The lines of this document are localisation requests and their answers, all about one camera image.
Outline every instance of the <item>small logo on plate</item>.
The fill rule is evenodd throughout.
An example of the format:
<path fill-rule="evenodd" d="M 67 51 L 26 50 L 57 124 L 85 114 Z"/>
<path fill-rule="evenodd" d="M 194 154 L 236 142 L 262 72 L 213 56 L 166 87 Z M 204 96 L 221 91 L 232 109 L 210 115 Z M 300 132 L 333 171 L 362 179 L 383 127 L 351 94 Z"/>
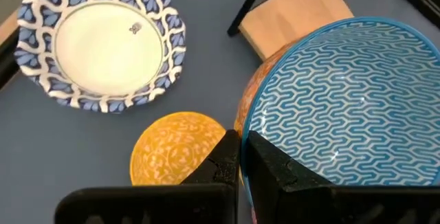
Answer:
<path fill-rule="evenodd" d="M 136 34 L 136 32 L 139 32 L 139 30 L 142 28 L 142 25 L 139 22 L 134 23 L 129 31 L 132 32 L 133 34 Z"/>

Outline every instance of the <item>plate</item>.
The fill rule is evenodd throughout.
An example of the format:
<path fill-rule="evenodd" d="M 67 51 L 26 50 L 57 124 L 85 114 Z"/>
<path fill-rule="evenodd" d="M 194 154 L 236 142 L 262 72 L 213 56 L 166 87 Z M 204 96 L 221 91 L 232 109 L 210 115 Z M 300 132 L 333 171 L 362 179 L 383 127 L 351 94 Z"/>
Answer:
<path fill-rule="evenodd" d="M 23 0 L 14 55 L 58 103 L 121 112 L 182 71 L 185 25 L 171 0 Z"/>
<path fill-rule="evenodd" d="M 361 17 L 325 26 L 265 77 L 243 144 L 257 131 L 334 184 L 437 184 L 439 59 L 403 23 Z"/>
<path fill-rule="evenodd" d="M 220 142 L 226 130 L 195 112 L 166 115 L 137 141 L 130 161 L 134 186 L 175 185 L 191 174 Z"/>

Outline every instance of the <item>white plate center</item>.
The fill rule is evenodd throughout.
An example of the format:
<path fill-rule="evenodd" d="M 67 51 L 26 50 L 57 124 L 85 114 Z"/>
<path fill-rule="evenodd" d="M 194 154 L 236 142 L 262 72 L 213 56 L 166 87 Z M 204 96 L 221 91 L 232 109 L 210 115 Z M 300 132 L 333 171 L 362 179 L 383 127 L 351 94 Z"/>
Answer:
<path fill-rule="evenodd" d="M 157 73 L 162 42 L 139 12 L 116 3 L 86 5 L 63 21 L 55 38 L 61 70 L 88 91 L 123 95 Z"/>

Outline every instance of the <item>floral pattern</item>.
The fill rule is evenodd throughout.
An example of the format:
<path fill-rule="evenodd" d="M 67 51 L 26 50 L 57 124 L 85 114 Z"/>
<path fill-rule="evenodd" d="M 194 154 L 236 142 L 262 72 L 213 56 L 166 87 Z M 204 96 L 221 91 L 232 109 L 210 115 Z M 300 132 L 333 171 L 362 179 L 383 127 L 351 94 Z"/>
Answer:
<path fill-rule="evenodd" d="M 131 154 L 134 186 L 179 184 L 209 155 L 225 129 L 200 113 L 179 112 L 155 121 Z"/>
<path fill-rule="evenodd" d="M 150 17 L 155 24 L 162 36 L 164 55 L 156 77 L 141 89 L 123 96 L 93 93 L 78 86 L 58 66 L 52 49 L 56 30 L 77 9 L 77 5 L 87 5 L 89 1 L 128 4 L 146 12 L 146 17 Z M 63 106 L 120 113 L 130 106 L 153 101 L 155 96 L 162 94 L 179 78 L 182 71 L 186 27 L 177 11 L 171 7 L 171 0 L 23 0 L 18 20 L 19 43 L 14 52 L 17 64 L 23 73 Z"/>

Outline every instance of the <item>bowl rim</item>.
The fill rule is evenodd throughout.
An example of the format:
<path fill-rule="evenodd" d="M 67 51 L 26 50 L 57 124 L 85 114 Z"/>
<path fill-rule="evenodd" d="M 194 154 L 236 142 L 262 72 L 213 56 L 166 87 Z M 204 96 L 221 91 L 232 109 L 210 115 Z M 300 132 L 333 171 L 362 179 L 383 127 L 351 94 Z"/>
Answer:
<path fill-rule="evenodd" d="M 418 36 L 418 38 L 420 40 L 422 40 L 432 50 L 432 52 L 435 54 L 435 57 L 437 58 L 437 60 L 440 58 L 440 51 L 437 49 L 437 47 L 434 45 L 434 43 L 432 43 L 432 41 L 428 37 L 423 35 L 421 32 L 419 32 L 415 28 L 411 27 L 410 25 L 407 25 L 405 23 L 402 23 L 400 21 L 396 21 L 396 20 L 393 20 L 390 18 L 385 18 L 385 17 L 380 17 L 380 16 L 361 16 L 361 17 L 343 19 L 343 20 L 336 21 L 334 23 L 330 23 L 328 25 L 325 25 L 325 26 L 319 28 L 318 30 L 312 32 L 311 34 L 306 36 L 304 39 L 302 39 L 299 43 L 295 44 L 289 50 L 287 50 L 287 52 L 284 53 L 284 55 L 281 57 L 281 59 L 278 62 L 276 62 L 275 65 L 270 69 L 268 75 L 263 79 L 260 86 L 258 87 L 258 90 L 255 93 L 254 98 L 252 99 L 252 103 L 249 107 L 249 111 L 246 114 L 246 118 L 245 118 L 245 121 L 243 124 L 242 137 L 241 137 L 241 151 L 245 150 L 245 143 L 246 143 L 246 139 L 248 138 L 248 134 L 249 134 L 250 120 L 251 120 L 251 117 L 252 117 L 252 115 L 255 111 L 255 108 L 256 108 L 256 101 L 255 100 L 260 98 L 261 94 L 263 93 L 263 90 L 266 88 L 266 85 L 269 82 L 269 79 L 278 71 L 279 67 L 294 52 L 296 52 L 296 50 L 299 47 L 308 43 L 311 39 L 317 37 L 318 35 L 322 34 L 323 32 L 327 32 L 328 30 L 331 30 L 335 27 L 338 27 L 338 26 L 341 26 L 341 25 L 344 25 L 347 23 L 359 22 L 359 21 L 387 23 L 390 25 L 394 25 L 396 27 L 400 27 L 404 30 L 407 30 L 407 31 L 411 32 L 412 34 L 414 34 L 415 36 Z M 250 204 L 252 206 L 254 206 L 254 204 L 252 202 L 252 195 L 249 191 L 249 179 L 248 179 L 248 176 L 246 174 L 246 169 L 245 169 L 245 153 L 242 153 L 240 165 L 241 165 L 241 170 L 242 170 L 241 173 L 243 175 L 243 182 L 245 185 L 245 191 L 247 193 L 246 195 L 248 197 Z"/>

